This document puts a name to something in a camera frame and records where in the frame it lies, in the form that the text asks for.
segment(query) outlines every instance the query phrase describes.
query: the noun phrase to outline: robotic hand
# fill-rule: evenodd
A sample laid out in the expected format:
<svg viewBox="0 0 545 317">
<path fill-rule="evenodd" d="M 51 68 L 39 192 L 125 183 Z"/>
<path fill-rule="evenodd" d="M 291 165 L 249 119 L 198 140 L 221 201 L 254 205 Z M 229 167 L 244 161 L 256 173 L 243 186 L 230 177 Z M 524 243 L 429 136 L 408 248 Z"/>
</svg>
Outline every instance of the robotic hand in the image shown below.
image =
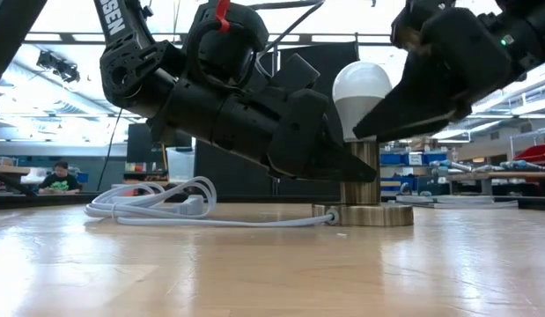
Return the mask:
<svg viewBox="0 0 545 317">
<path fill-rule="evenodd" d="M 501 14 L 478 17 L 454 4 L 407 0 L 391 35 L 409 52 L 402 80 L 354 128 L 357 137 L 385 142 L 439 131 L 545 63 L 545 0 L 497 0 Z"/>
</svg>

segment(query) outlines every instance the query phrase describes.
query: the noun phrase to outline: brass lamp base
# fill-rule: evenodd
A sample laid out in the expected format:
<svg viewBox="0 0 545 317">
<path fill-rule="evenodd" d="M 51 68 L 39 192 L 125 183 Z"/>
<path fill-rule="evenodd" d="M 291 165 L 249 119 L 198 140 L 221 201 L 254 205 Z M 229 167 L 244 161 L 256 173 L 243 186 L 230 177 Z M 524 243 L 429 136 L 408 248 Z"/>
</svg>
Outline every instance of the brass lamp base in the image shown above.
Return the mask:
<svg viewBox="0 0 545 317">
<path fill-rule="evenodd" d="M 323 216 L 335 210 L 339 217 L 333 225 L 345 226 L 405 226 L 413 225 L 413 207 L 394 203 L 381 204 L 320 204 L 312 205 L 313 216 Z"/>
</svg>

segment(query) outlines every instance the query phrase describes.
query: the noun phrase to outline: man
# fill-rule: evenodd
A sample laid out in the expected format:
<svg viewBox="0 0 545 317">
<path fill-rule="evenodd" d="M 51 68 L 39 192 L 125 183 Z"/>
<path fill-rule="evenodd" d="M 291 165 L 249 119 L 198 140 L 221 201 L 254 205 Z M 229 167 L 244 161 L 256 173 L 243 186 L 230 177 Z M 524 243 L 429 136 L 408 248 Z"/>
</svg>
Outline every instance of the man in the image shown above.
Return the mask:
<svg viewBox="0 0 545 317">
<path fill-rule="evenodd" d="M 69 163 L 56 162 L 53 168 L 55 172 L 40 184 L 40 194 L 70 195 L 80 191 L 77 179 L 69 175 Z"/>
</svg>

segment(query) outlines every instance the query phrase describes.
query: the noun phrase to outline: workbench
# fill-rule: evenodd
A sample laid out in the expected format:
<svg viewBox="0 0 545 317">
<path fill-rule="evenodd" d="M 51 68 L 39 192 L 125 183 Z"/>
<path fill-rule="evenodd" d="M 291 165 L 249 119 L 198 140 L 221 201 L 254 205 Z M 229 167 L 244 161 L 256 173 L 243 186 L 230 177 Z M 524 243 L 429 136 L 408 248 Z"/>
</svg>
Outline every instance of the workbench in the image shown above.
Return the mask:
<svg viewBox="0 0 545 317">
<path fill-rule="evenodd" d="M 309 215 L 309 204 L 219 204 L 215 217 Z M 0 211 L 0 315 L 545 316 L 545 212 L 248 229 L 125 226 L 82 206 Z"/>
<path fill-rule="evenodd" d="M 18 167 L 18 166 L 0 166 L 0 173 L 12 178 L 13 180 L 20 182 L 22 176 L 26 176 L 31 172 L 30 167 Z M 6 191 L 11 191 L 11 188 L 6 187 Z"/>
<path fill-rule="evenodd" d="M 480 173 L 459 173 L 447 175 L 450 183 L 450 194 L 453 194 L 454 182 L 456 181 L 480 181 L 483 195 L 493 195 L 492 181 L 497 179 L 533 179 L 537 180 L 542 191 L 545 191 L 545 172 L 480 172 Z"/>
</svg>

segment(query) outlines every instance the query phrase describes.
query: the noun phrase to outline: white light bulb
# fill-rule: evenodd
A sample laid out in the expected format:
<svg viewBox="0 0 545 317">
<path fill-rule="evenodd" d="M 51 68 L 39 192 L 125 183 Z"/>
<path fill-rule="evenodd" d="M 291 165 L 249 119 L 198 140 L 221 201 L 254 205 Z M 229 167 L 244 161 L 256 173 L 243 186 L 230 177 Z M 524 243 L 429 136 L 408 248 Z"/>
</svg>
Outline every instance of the white light bulb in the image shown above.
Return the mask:
<svg viewBox="0 0 545 317">
<path fill-rule="evenodd" d="M 389 76 L 376 63 L 354 62 L 341 70 L 333 84 L 333 101 L 345 142 L 358 141 L 352 129 L 391 90 Z"/>
</svg>

